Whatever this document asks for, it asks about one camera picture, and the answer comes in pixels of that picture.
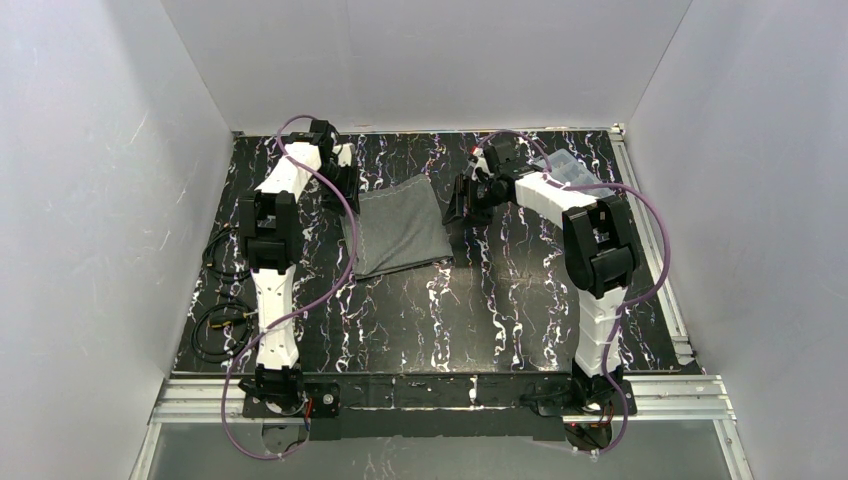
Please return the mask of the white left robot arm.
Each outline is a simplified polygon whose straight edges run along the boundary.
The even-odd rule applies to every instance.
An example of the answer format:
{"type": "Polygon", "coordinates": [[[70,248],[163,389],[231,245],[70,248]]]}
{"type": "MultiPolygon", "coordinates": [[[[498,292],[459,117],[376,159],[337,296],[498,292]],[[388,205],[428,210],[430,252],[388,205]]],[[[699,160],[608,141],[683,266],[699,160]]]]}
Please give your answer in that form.
{"type": "Polygon", "coordinates": [[[311,180],[328,191],[326,208],[347,217],[352,249],[358,247],[359,168],[354,147],[340,140],[329,121],[306,118],[310,121],[307,131],[275,135],[281,159],[258,187],[238,199],[239,249],[257,295],[257,370],[294,368],[299,360],[295,317],[328,299],[323,295],[294,308],[294,281],[305,241],[299,199],[311,180]]]}

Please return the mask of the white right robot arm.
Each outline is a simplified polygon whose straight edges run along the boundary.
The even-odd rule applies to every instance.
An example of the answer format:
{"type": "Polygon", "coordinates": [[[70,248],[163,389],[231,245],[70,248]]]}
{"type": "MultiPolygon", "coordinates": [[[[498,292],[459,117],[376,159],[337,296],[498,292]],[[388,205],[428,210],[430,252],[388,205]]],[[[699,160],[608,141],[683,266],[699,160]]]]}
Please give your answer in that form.
{"type": "Polygon", "coordinates": [[[558,223],[566,272],[579,294],[575,363],[589,378],[616,370],[614,322],[640,263],[628,202],[564,149],[526,161],[498,143],[474,148],[468,162],[469,172],[454,179],[443,224],[486,226],[506,203],[558,223]]]}

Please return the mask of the grey fabric napkin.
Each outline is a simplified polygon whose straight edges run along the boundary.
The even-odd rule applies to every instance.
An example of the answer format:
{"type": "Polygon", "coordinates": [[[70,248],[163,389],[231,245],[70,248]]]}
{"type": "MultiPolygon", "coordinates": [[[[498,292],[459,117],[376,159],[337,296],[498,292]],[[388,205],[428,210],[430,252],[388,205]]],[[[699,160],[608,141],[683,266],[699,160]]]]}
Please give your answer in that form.
{"type": "Polygon", "coordinates": [[[365,280],[443,261],[453,256],[428,176],[362,193],[357,228],[342,224],[353,276],[365,280]]]}

